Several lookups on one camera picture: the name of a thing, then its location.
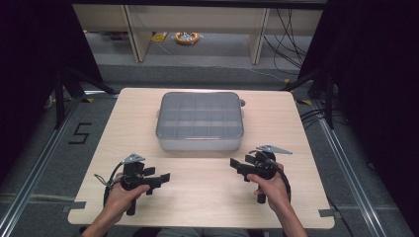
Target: rectangular container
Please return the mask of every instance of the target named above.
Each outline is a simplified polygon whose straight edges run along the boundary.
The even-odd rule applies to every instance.
[[[244,127],[240,98],[232,92],[169,92],[156,135],[164,150],[237,150]]]

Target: black wall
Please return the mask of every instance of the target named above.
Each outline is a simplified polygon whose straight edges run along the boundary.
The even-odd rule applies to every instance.
[[[98,82],[102,76],[70,3],[2,0],[0,32],[1,184],[32,135],[57,70],[76,68]]]
[[[339,98],[368,157],[419,235],[419,8],[375,5],[339,80]]]

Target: gray floor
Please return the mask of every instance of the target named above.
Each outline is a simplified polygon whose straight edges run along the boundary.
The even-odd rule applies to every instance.
[[[134,62],[127,40],[110,40],[96,33],[86,37],[104,80],[116,89],[145,86],[279,90],[285,85],[284,80],[296,79],[294,75],[276,69],[274,54],[266,43],[260,63],[252,65],[246,36],[202,34],[196,44],[184,46],[176,44],[173,34],[169,34],[163,43],[153,42],[150,45],[142,63]],[[272,36],[268,40],[274,45],[278,44]],[[310,38],[295,38],[295,41],[299,47],[307,49]],[[297,60],[294,53],[286,49],[282,51]],[[297,73],[298,68],[285,60],[276,58],[275,61],[281,70]],[[306,92],[309,86],[307,83],[295,89],[295,99],[308,99]],[[88,85],[85,88],[95,89]],[[77,106],[11,236],[71,236],[80,227],[68,223],[65,208],[77,195],[115,102],[115,98],[97,97],[91,103]],[[296,106],[301,115],[314,110],[313,105]],[[339,111],[333,115],[335,132],[386,235],[413,236],[379,176],[366,165],[368,158],[345,117]],[[71,145],[70,141],[79,139],[73,135],[73,131],[80,122],[91,122],[81,130],[90,133],[89,138],[83,145]],[[326,194],[340,209],[355,236],[374,236],[360,212],[320,122],[312,122],[305,122],[304,127]],[[21,155],[14,172],[9,175],[8,185],[0,190],[0,213],[8,209],[39,159],[53,133],[53,126],[54,109],[46,109],[30,145]],[[133,227],[115,226],[109,236],[131,236],[135,230]],[[336,219],[335,226],[330,230],[307,231],[310,236],[349,236],[342,219]],[[282,232],[271,230],[271,236],[282,236]]]

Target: metal rail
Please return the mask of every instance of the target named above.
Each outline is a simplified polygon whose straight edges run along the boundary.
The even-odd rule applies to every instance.
[[[34,190],[35,186],[40,180],[43,171],[45,170],[50,160],[51,155],[53,154],[56,146],[58,145],[62,133],[66,129],[69,119],[71,118],[72,114],[74,113],[75,109],[80,104],[80,102],[81,98],[73,98],[73,100],[70,102],[67,108],[67,116],[65,117],[63,123],[52,133],[52,136],[50,137],[48,143],[43,149],[40,158],[38,159],[28,178],[25,180],[25,183],[23,184],[19,192],[16,194],[6,214],[2,217],[0,224],[1,237],[10,236],[13,229],[15,228],[22,212],[24,211],[28,203],[28,200],[31,197],[32,191]]]
[[[322,109],[320,102],[313,101],[314,107]],[[348,182],[349,188],[351,189],[352,194],[354,195],[355,201],[360,208],[361,214],[363,215],[366,223],[373,236],[387,236],[384,229],[382,228],[381,221],[370,202],[367,194],[364,191],[363,186],[361,185],[358,177],[352,168],[351,162],[346,156],[345,151],[343,150],[339,139],[336,136],[336,133],[333,129],[329,128],[325,119],[320,120],[321,127],[323,128],[324,134],[327,137],[327,140],[332,147],[332,150],[336,156],[336,159],[342,169],[343,175],[345,176],[346,181]]]

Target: wooden tabletop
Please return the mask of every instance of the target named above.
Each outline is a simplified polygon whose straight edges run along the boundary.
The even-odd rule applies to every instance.
[[[171,180],[143,195],[136,214],[124,215],[119,225],[192,226],[231,228],[281,228],[267,203],[257,203],[257,185],[246,183],[229,166],[229,159],[244,162],[256,146],[271,144],[292,151],[276,154],[284,164],[293,191],[293,208],[305,228],[332,228],[333,217],[320,217],[330,209],[292,94],[272,91],[231,91],[246,102],[244,135],[235,151],[164,151],[155,135],[161,99],[167,92],[215,90],[126,88],[119,95],[75,201],[85,208],[72,209],[68,220],[89,224],[102,210],[104,186],[94,174],[109,179],[129,154],[146,158],[155,176]]]

